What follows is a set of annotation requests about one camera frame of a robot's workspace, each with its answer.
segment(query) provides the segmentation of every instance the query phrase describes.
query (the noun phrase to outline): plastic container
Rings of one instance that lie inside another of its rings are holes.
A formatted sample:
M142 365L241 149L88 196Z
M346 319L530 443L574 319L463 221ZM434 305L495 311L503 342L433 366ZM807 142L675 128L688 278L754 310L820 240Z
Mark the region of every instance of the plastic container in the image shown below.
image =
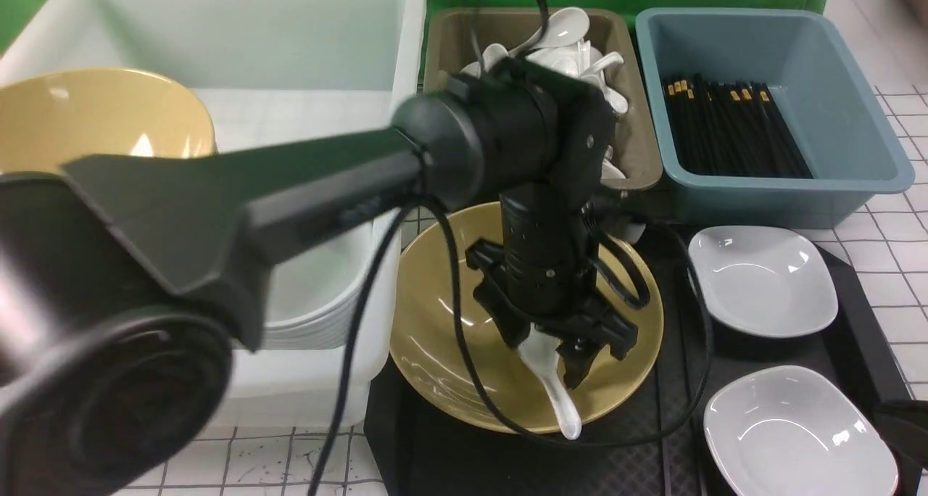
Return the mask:
M796 10L652 8L637 18L641 66L675 216L698 224L831 228L914 170L848 47L826 18ZM815 178L695 175L680 166L662 77L759 80Z
M606 69L606 82L629 100L629 113L617 123L613 139L613 165L627 177L605 179L613 189L648 189L660 180L663 169L647 96L629 26L622 17L607 10L586 9L589 14L587 40L603 54L619 52L626 62ZM476 57L471 47L471 8L445 10L431 18L425 54L426 92L441 90L448 74L460 72ZM538 30L537 9L486 8L478 17L478 36L485 47L501 43L508 49L523 43Z
M48 0L0 59L0 86L138 67L195 90L219 152L311 139L387 125L417 88L424 18L425 0ZM345 424L364 418L387 357L399 250L397 237L365 312ZM213 423L327 426L342 350L236 350Z

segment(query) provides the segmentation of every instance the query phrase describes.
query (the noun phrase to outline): white square plate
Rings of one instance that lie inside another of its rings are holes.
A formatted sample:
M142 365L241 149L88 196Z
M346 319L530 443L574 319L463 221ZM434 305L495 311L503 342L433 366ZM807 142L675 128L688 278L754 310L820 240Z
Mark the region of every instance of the white square plate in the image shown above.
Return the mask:
M689 256L716 320L766 338L814 334L834 321L838 296L812 242L781 228L715 226L689 242Z
M895 459L837 387L779 366L723 388L705 409L713 459L739 496L890 496Z

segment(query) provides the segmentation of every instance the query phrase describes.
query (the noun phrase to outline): black tray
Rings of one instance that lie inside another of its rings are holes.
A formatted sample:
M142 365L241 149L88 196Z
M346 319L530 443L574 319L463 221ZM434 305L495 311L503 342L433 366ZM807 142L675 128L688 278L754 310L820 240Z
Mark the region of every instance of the black tray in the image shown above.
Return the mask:
M702 322L679 251L666 236L650 231L637 250L660 286L663 344L639 390L584 427L583 436L593 441L640 436L669 423L689 402L705 359ZM822 255L838 293L835 322L819 334L780 342L737 334L716 323L716 358L703 404L730 381L779 364L818 371L868 417L881 401L908 400L854 269L828 252ZM732 495L705 445L702 419L700 406L688 426L640 447L548 449L447 416L418 396L388 361L371 386L365 433L391 496ZM916 496L919 480L921 469L903 460L898 494Z

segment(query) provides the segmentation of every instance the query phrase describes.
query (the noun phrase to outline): tiled floor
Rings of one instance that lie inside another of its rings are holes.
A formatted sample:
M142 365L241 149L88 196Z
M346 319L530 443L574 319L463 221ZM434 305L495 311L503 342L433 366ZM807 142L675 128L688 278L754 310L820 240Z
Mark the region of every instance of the tiled floor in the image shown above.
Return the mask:
M880 196L836 229L805 235L853 264L912 394L928 400L928 33L899 0L829 0L832 18L874 86L916 170L901 195ZM416 212L403 241L434 221ZM322 430L208 429L120 496L297 496L315 469ZM360 426L339 436L325 496L385 495ZM919 495L928 496L928 477Z

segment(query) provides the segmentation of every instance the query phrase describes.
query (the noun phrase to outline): stacked white bowl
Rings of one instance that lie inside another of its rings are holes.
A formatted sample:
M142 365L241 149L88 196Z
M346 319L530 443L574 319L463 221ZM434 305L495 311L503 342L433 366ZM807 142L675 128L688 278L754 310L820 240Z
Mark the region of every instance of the stacked white bowl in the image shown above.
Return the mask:
M278 265L268 292L265 350L343 345L374 251L368 223Z

